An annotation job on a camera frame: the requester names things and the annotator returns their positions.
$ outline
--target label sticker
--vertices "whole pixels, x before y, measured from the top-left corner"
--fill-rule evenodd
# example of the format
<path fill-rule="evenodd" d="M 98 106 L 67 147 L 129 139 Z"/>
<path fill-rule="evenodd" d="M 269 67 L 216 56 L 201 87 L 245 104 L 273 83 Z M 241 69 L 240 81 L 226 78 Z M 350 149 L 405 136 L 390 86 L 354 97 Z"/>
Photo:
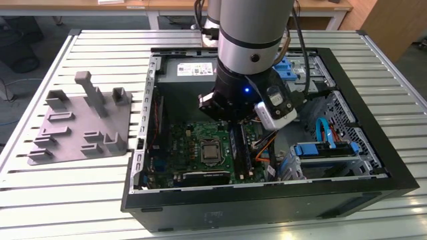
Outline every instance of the label sticker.
<path fill-rule="evenodd" d="M 177 76 L 208 76 L 213 75 L 210 62 L 186 62 L 177 64 Z"/>
<path fill-rule="evenodd" d="M 126 6 L 126 9 L 145 9 L 144 6 Z"/>
<path fill-rule="evenodd" d="M 276 170 L 273 169 L 272 166 L 268 165 L 266 167 L 266 172 L 270 174 L 270 176 L 274 176 L 276 175 Z"/>
<path fill-rule="evenodd" d="M 293 73 L 296 73 L 296 74 L 304 74 L 305 73 L 305 70 L 304 70 L 302 67 L 294 67 L 292 70 L 293 70 Z"/>
<path fill-rule="evenodd" d="M 333 10 L 334 11 L 348 11 L 349 8 L 348 7 L 334 7 Z"/>

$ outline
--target orange wire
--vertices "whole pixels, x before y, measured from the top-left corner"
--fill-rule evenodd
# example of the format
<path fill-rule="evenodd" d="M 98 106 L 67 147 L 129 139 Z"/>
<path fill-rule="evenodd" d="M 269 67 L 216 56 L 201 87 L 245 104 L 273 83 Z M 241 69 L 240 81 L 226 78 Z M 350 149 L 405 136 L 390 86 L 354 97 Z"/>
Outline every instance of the orange wire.
<path fill-rule="evenodd" d="M 268 145 L 269 145 L 269 144 L 272 143 L 272 141 L 276 139 L 276 136 L 277 136 L 277 135 L 274 135 L 274 136 L 272 137 L 272 139 L 266 142 L 264 148 L 258 151 L 258 153 L 257 153 L 257 155 L 256 155 L 256 158 L 254 158 L 256 161 L 264 160 L 264 162 L 265 162 L 266 159 L 265 159 L 265 158 L 258 158 L 258 157 L 260 157 L 261 153 L 264 152 L 265 148 L 268 147 Z"/>

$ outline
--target screw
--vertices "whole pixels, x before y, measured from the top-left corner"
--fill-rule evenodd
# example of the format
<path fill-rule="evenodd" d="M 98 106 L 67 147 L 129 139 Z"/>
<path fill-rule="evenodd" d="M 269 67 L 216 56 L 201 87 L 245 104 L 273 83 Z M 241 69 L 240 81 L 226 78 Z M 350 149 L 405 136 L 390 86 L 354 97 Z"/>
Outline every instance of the screw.
<path fill-rule="evenodd" d="M 252 61 L 253 63 L 256 63 L 258 60 L 260 60 L 260 55 L 252 54 L 252 56 L 250 56 L 250 61 Z"/>

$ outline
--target sticker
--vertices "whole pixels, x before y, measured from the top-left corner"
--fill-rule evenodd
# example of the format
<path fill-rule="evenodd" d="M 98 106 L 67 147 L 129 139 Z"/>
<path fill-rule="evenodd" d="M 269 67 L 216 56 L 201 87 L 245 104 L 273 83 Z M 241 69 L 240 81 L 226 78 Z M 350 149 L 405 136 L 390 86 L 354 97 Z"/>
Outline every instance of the sticker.
<path fill-rule="evenodd" d="M 334 11 L 348 11 L 349 8 L 348 7 L 336 7 L 333 8 Z"/>
<path fill-rule="evenodd" d="M 266 172 L 270 174 L 270 176 L 276 176 L 276 170 L 273 169 L 272 166 L 268 165 L 266 167 Z"/>
<path fill-rule="evenodd" d="M 277 106 L 278 104 L 282 103 L 281 94 L 277 92 L 274 95 L 272 95 L 272 96 L 269 97 L 269 100 L 270 100 L 272 105 Z"/>
<path fill-rule="evenodd" d="M 213 75 L 210 62 L 186 62 L 177 64 L 177 76 L 208 76 Z"/>
<path fill-rule="evenodd" d="M 296 74 L 304 74 L 305 73 L 305 70 L 304 70 L 302 67 L 294 67 L 292 70 L 293 70 L 293 73 L 296 73 Z"/>
<path fill-rule="evenodd" d="M 126 9 L 145 9 L 144 6 L 126 6 Z"/>

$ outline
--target desk leg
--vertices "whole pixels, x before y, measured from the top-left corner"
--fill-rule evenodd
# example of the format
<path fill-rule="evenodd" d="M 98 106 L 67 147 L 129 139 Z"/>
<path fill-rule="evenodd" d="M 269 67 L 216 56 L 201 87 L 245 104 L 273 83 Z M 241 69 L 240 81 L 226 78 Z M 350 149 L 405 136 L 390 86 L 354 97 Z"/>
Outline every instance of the desk leg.
<path fill-rule="evenodd" d="M 13 93 L 5 85 L 0 83 L 0 99 L 3 101 L 10 101 L 13 99 Z"/>
<path fill-rule="evenodd" d="M 328 22 L 326 31 L 334 31 L 340 28 L 341 22 L 344 20 L 346 11 L 336 11 L 333 14 L 333 17 L 330 18 L 330 21 Z"/>
<path fill-rule="evenodd" d="M 149 29 L 158 30 L 158 11 L 146 11 Z"/>
<path fill-rule="evenodd" d="M 2 29 L 3 27 L 7 27 L 7 23 L 6 21 L 3 20 L 3 18 L 0 16 L 0 29 Z"/>

